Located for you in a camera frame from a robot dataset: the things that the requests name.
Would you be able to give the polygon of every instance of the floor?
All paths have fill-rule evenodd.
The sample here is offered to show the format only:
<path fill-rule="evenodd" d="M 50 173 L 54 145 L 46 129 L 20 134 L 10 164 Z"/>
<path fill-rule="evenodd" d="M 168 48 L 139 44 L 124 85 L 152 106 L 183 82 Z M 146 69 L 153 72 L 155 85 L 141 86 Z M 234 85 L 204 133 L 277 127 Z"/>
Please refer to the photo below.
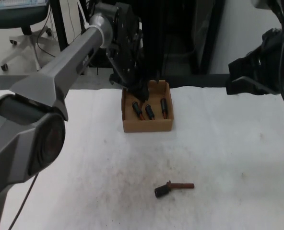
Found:
<path fill-rule="evenodd" d="M 75 37 L 79 35 L 80 30 L 80 22 L 79 22 L 79 14 L 78 7 L 76 1 L 73 0 L 63 0 L 60 1 L 61 10 L 63 13 L 63 20 L 65 24 L 65 30 L 67 34 L 68 42 L 71 43 Z M 45 21 L 35 24 L 31 26 L 33 31 L 40 30 L 45 25 Z M 53 17 L 52 20 L 48 18 L 47 26 L 50 27 L 54 31 L 54 39 L 57 38 L 57 34 L 54 29 Z M 0 29 L 0 60 L 7 53 L 13 49 L 12 45 L 9 42 L 9 36 L 21 35 L 21 29 Z M 166 40 L 166 52 L 169 51 L 170 55 L 163 62 L 163 74 L 168 75 L 189 75 L 190 68 L 187 62 L 186 56 L 182 58 L 179 54 L 174 54 L 178 52 L 174 52 L 175 50 L 179 51 L 179 46 L 182 46 L 182 41 L 177 37 L 168 37 Z M 42 47 L 47 52 L 53 54 L 54 56 L 58 55 L 60 52 L 58 46 L 50 45 L 46 47 Z M 37 55 L 39 57 L 40 65 L 43 66 L 47 64 L 53 57 L 41 51 L 38 47 L 36 47 Z M 29 48 L 27 48 L 23 54 L 19 57 L 16 57 L 12 61 L 8 63 L 9 70 L 7 72 L 3 72 L 0 68 L 0 90 L 8 89 L 13 82 L 19 80 L 21 75 L 28 75 L 33 71 L 36 71 L 36 65 L 32 59 L 32 53 Z M 102 89 L 102 88 L 118 88 L 117 85 L 111 85 L 108 81 L 110 74 L 112 73 L 112 69 L 99 69 L 97 74 L 97 69 L 89 68 L 87 70 L 86 76 L 81 76 L 75 85 L 73 86 L 75 89 Z"/>

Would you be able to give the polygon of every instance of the white cable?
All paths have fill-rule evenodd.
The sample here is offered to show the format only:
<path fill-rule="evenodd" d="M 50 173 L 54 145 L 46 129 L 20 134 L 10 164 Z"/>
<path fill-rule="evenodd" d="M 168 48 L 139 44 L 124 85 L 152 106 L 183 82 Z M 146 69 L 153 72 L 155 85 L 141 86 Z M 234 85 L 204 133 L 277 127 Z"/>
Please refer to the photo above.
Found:
<path fill-rule="evenodd" d="M 83 7 L 81 6 L 79 0 L 77 0 L 77 3 L 78 3 L 78 7 L 79 7 L 79 10 L 80 10 L 80 13 L 81 13 L 81 15 L 82 15 L 82 17 L 83 17 L 84 28 L 85 28 L 85 29 L 88 29 L 88 28 L 90 28 L 90 25 L 89 25 L 89 23 L 86 21 L 86 18 L 85 18 L 84 12 L 83 12 Z"/>

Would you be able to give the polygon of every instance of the gray robot arm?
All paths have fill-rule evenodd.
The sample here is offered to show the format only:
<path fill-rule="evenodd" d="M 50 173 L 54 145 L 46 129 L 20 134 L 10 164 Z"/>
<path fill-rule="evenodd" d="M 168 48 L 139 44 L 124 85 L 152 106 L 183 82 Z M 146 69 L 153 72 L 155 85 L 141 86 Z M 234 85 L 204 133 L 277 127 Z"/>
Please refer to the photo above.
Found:
<path fill-rule="evenodd" d="M 130 5 L 99 3 L 90 27 L 39 72 L 0 97 L 0 218 L 6 194 L 49 166 L 61 152 L 68 113 L 64 99 L 100 48 L 115 73 L 111 81 L 141 100 L 147 80 L 139 74 L 141 30 Z"/>

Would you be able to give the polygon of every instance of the table surface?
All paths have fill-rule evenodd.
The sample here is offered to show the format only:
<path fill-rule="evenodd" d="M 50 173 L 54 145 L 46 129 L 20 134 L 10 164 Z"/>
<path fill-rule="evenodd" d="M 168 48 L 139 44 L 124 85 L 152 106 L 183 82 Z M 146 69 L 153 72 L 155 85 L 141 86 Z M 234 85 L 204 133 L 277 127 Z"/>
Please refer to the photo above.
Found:
<path fill-rule="evenodd" d="M 284 229 L 281 98 L 193 87 L 171 95 L 171 132 L 125 134 L 120 90 L 70 91 L 63 150 L 13 230 Z M 168 180 L 195 189 L 156 199 Z M 1 230 L 30 183 L 9 191 Z"/>

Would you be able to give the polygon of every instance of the cardboard box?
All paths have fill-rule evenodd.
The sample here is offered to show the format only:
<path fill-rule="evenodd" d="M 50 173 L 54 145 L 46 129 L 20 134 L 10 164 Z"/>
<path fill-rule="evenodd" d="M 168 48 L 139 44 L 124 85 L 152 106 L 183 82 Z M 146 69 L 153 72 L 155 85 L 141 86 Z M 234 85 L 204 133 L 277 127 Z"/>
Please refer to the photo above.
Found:
<path fill-rule="evenodd" d="M 164 80 L 159 81 L 159 83 L 150 81 L 148 84 L 148 89 L 150 96 L 149 100 L 145 103 L 141 103 L 132 94 L 128 93 L 126 90 L 123 90 L 121 103 L 123 128 L 125 133 L 164 132 L 172 130 L 174 113 L 169 84 Z M 166 98 L 168 107 L 168 119 L 163 118 L 161 110 L 160 100 L 164 97 Z M 145 121 L 141 121 L 134 112 L 132 108 L 133 101 L 137 101 L 139 103 L 140 108 L 142 108 L 141 110 L 143 112 Z M 155 120 L 149 120 L 145 111 L 145 106 L 147 104 L 152 107 Z"/>

